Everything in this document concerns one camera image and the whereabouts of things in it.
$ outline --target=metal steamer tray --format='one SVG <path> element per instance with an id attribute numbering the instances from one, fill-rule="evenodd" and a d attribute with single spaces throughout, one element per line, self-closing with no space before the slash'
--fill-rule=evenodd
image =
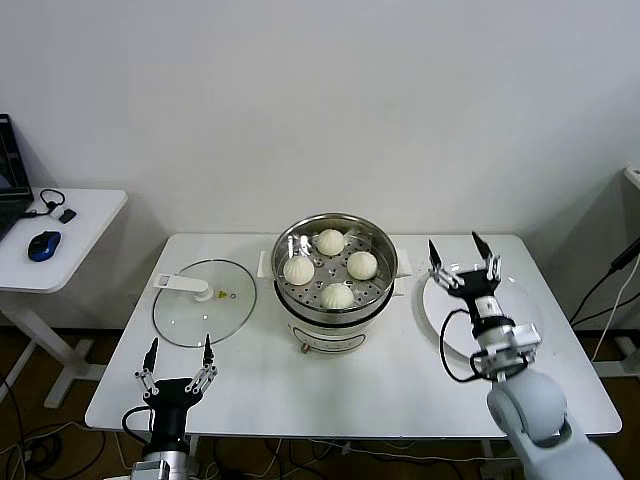
<path id="1" fill-rule="evenodd" d="M 323 255 L 316 247 L 320 232 L 329 228 L 345 236 L 344 250 L 335 256 Z M 370 280 L 356 280 L 347 272 L 349 256 L 358 251 L 370 252 L 378 261 L 376 276 Z M 284 278 L 284 264 L 295 255 L 309 257 L 315 266 L 314 277 L 307 284 L 292 285 Z M 301 319 L 327 328 L 351 327 L 370 319 L 391 295 L 397 265 L 395 247 L 381 229 L 368 220 L 342 213 L 315 215 L 292 225 L 280 235 L 271 255 L 281 300 Z M 353 291 L 351 307 L 322 308 L 320 292 L 331 283 L 344 283 Z"/>

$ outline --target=glass lid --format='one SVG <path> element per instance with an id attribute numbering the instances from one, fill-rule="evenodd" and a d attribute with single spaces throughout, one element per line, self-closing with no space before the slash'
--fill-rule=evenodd
<path id="1" fill-rule="evenodd" d="M 179 277 L 204 280 L 211 298 L 193 292 L 160 290 L 153 305 L 153 323 L 162 337 L 182 347 L 201 347 L 230 337 L 247 321 L 256 304 L 256 284 L 242 266 L 229 260 L 204 260 L 180 271 Z"/>

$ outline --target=computer mouse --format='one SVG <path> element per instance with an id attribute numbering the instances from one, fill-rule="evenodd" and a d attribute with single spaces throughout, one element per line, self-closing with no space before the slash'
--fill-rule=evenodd
<path id="1" fill-rule="evenodd" d="M 60 232 L 42 232 L 31 239 L 29 243 L 29 258 L 34 262 L 42 262 L 53 257 L 60 243 Z"/>

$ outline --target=steamed bun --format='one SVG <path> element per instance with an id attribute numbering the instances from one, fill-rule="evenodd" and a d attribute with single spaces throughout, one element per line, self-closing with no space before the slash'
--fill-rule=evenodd
<path id="1" fill-rule="evenodd" d="M 378 271 L 378 260 L 369 252 L 356 252 L 347 260 L 347 272 L 356 280 L 369 280 Z"/>
<path id="2" fill-rule="evenodd" d="M 315 273 L 315 267 L 307 257 L 291 257 L 282 269 L 284 278 L 292 285 L 304 285 L 310 282 Z"/>
<path id="3" fill-rule="evenodd" d="M 344 235 L 338 230 L 323 230 L 318 235 L 317 245 L 320 253 L 333 257 L 344 249 Z"/>
<path id="4" fill-rule="evenodd" d="M 353 305 L 353 292 L 342 283 L 332 283 L 320 293 L 322 308 L 348 308 Z"/>

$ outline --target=laptop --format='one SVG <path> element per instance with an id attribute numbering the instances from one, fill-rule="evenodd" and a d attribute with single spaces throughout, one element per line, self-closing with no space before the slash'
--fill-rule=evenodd
<path id="1" fill-rule="evenodd" d="M 0 113 L 0 239 L 33 202 L 11 120 Z"/>

